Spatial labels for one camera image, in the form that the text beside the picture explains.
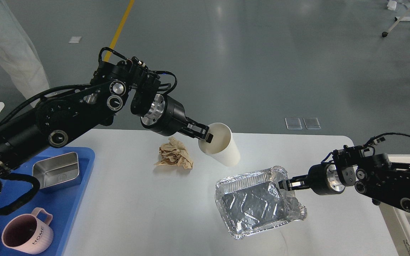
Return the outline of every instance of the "mug handle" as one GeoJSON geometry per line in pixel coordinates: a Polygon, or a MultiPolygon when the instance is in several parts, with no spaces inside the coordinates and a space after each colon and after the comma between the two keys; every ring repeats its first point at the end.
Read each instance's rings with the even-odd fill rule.
{"type": "Polygon", "coordinates": [[[49,214],[44,208],[41,207],[34,208],[31,214],[34,215],[34,217],[37,217],[37,215],[39,215],[39,212],[47,215],[47,219],[45,219],[44,223],[47,224],[47,226],[50,225],[50,222],[52,222],[53,219],[53,215],[49,214]]]}

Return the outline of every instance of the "gray floor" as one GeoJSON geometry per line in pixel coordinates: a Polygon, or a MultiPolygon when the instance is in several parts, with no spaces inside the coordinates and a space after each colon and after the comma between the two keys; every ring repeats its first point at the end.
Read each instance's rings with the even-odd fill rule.
{"type": "MultiPolygon", "coordinates": [[[[7,2],[51,86],[60,86],[91,79],[129,0],[7,2]],[[83,39],[68,44],[71,36],[83,39]]],[[[379,133],[410,133],[410,22],[382,38],[405,10],[386,3],[135,0],[116,50],[175,73],[171,96],[201,123],[238,133],[346,135],[362,144],[379,133]],[[317,117],[322,129],[287,130],[286,117],[317,117]]],[[[0,67],[2,115],[23,100],[0,67]]],[[[109,128],[143,129],[129,109],[109,128]]],[[[410,154],[409,139],[387,139],[379,152],[410,154]]]]}

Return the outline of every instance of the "pink mug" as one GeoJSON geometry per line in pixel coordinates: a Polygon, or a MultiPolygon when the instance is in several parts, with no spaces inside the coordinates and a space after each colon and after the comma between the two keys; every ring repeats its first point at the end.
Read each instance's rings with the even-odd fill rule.
{"type": "Polygon", "coordinates": [[[12,219],[4,228],[1,240],[4,246],[29,254],[45,251],[53,240],[53,230],[48,226],[53,216],[45,209],[36,207],[31,213],[12,219]],[[45,222],[39,220],[39,212],[47,215],[45,222]]]}

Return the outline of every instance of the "stainless steel container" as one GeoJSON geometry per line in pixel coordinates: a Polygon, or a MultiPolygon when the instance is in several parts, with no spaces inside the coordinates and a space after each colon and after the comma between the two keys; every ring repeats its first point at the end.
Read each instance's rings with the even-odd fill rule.
{"type": "Polygon", "coordinates": [[[51,193],[82,182],[76,152],[51,157],[36,162],[33,176],[41,183],[41,192],[51,193]]]}
{"type": "Polygon", "coordinates": [[[283,167],[274,166],[217,182],[216,205],[235,239],[306,218],[306,207],[294,191],[279,188],[278,182],[287,178],[283,167]]]}

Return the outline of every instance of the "white paper cup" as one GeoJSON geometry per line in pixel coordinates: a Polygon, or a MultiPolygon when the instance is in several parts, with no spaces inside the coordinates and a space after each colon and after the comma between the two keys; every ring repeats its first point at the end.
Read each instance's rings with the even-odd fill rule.
{"type": "Polygon", "coordinates": [[[48,226],[52,218],[51,214],[39,207],[31,213],[13,218],[1,235],[3,245],[29,254],[45,251],[53,240],[53,230],[48,226]],[[47,215],[45,222],[37,218],[39,212],[47,215]]]}
{"type": "Polygon", "coordinates": [[[199,140],[200,150],[223,165],[229,167],[236,165],[240,161],[240,152],[236,147],[231,129],[223,123],[212,123],[208,127],[213,139],[211,143],[199,140]]]}

